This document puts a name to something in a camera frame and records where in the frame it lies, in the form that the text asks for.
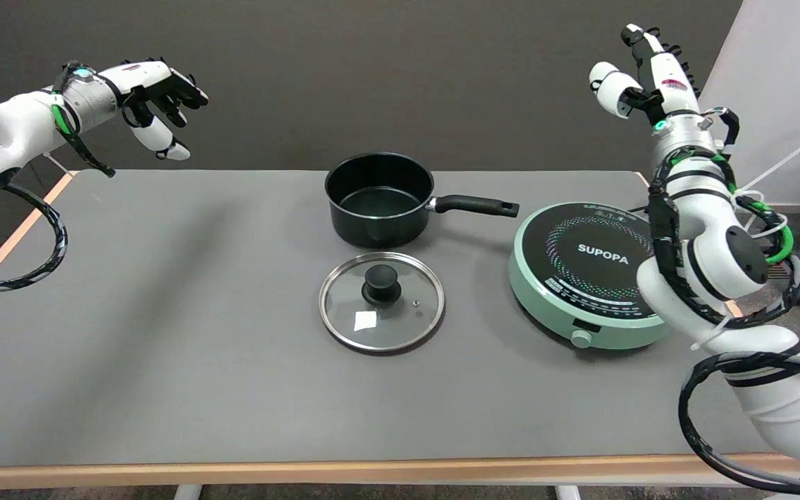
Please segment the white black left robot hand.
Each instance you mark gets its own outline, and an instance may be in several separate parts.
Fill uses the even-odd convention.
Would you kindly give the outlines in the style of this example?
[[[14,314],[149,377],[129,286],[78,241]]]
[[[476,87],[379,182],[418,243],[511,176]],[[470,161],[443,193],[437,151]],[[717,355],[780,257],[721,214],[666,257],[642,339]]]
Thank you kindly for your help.
[[[187,126],[183,109],[200,110],[209,104],[208,94],[197,85],[196,79],[183,75],[164,60],[128,62],[118,69],[125,85],[120,108],[134,137],[158,159],[184,161],[190,158],[190,149],[168,124],[149,110],[149,105],[155,106],[172,126]]]

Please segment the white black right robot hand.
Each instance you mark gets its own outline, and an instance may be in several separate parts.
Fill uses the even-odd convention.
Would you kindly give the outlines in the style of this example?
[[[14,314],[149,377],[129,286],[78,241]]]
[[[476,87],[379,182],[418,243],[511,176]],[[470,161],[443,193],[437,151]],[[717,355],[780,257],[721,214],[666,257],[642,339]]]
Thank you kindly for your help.
[[[588,74],[588,87],[605,111],[628,119],[633,110],[640,110],[657,131],[667,125],[670,117],[699,114],[698,92],[689,67],[678,59],[678,45],[661,42],[656,26],[643,29],[628,24],[620,38],[631,48],[636,76],[607,61],[594,64]]]

